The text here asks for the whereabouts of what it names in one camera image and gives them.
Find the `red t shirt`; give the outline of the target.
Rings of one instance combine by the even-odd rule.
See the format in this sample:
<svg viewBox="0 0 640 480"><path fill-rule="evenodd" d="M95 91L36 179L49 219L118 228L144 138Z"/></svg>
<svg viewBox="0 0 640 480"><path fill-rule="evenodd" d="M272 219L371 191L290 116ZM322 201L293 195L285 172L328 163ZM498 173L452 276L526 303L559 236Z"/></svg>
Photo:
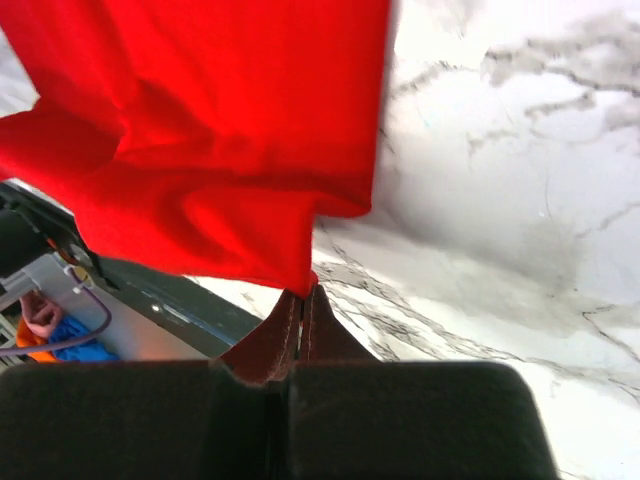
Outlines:
<svg viewBox="0 0 640 480"><path fill-rule="evenodd" d="M386 1L5 1L38 100L1 174L88 247L307 295L317 216L371 207Z"/></svg>

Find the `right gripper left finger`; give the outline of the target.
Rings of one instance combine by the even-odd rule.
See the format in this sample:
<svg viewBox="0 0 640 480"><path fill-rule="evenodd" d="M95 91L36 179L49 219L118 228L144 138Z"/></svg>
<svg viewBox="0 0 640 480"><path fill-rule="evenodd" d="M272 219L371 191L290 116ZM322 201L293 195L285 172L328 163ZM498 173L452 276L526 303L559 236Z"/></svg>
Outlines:
<svg viewBox="0 0 640 480"><path fill-rule="evenodd" d="M212 360L29 364L1 377L5 479L285 479L300 301Z"/></svg>

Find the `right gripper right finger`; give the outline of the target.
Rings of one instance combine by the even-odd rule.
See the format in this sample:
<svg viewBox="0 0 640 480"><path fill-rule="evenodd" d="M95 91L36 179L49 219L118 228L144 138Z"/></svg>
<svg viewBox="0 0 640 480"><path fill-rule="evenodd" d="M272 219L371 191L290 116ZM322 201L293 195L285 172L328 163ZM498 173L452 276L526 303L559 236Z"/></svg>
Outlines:
<svg viewBox="0 0 640 480"><path fill-rule="evenodd" d="M376 360L323 288L283 387L282 479L554 479L530 388L488 361Z"/></svg>

